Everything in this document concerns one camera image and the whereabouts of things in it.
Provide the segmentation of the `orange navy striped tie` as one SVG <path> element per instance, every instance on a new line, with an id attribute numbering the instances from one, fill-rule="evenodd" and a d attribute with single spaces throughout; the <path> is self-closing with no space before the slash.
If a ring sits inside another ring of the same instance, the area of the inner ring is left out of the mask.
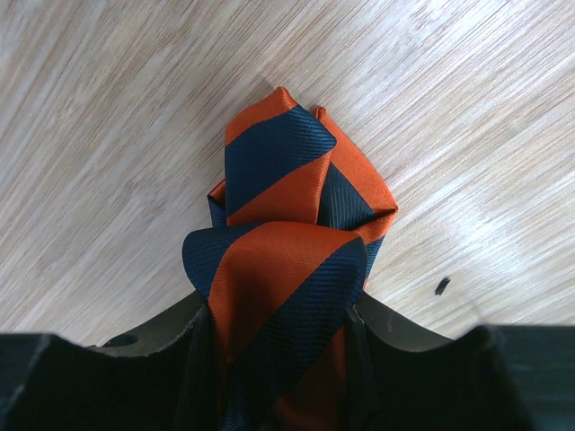
<path id="1" fill-rule="evenodd" d="M 182 245 L 215 326 L 219 425 L 340 430 L 345 314 L 398 206 L 373 164 L 285 88 L 226 126 L 212 225 Z"/>

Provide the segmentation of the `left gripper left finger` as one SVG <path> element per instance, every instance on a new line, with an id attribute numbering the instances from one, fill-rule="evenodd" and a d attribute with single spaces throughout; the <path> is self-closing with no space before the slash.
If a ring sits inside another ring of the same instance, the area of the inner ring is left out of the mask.
<path id="1" fill-rule="evenodd" d="M 1 336 L 3 430 L 216 430 L 213 326 L 193 293 L 104 345 Z"/>

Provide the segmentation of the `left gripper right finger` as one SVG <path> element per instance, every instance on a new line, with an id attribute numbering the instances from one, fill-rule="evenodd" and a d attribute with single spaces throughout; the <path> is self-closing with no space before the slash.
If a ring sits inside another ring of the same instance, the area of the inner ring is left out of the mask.
<path id="1" fill-rule="evenodd" d="M 349 430 L 574 428 L 572 326 L 448 339 L 367 294 L 346 313 Z"/>

